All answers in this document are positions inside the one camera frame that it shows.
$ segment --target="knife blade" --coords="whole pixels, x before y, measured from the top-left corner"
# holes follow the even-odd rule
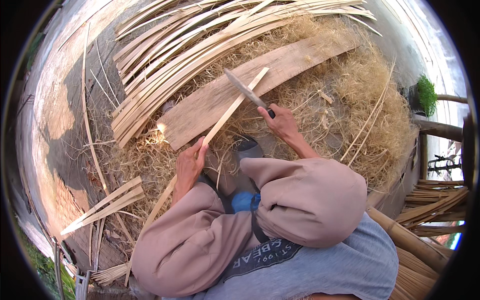
[[[234,86],[237,87],[250,101],[252,101],[256,106],[263,107],[267,112],[268,115],[273,119],[275,118],[275,113],[273,110],[267,107],[265,102],[263,102],[255,93],[250,89],[246,84],[244,84],[240,78],[235,76],[229,69],[224,68],[225,74],[227,75],[228,79],[233,83]]]

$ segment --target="hand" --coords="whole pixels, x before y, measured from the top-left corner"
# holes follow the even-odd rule
[[[258,107],[257,110],[273,133],[284,140],[300,158],[320,157],[299,133],[297,122],[295,122],[290,109],[281,108],[274,103],[270,104],[269,108],[275,113],[274,119],[270,117],[265,108]]]
[[[204,136],[201,137],[195,145],[180,153],[177,158],[177,183],[173,188],[172,206],[192,189],[205,166],[205,153],[208,144],[202,147],[204,138]]]
[[[279,138],[284,140],[287,144],[289,141],[299,138],[301,135],[297,128],[297,122],[293,117],[292,112],[288,108],[281,108],[277,104],[270,104],[271,108],[275,113],[275,118],[272,119],[265,108],[258,107],[258,113],[265,119],[267,122],[268,128],[270,128],[273,133],[275,133]]]

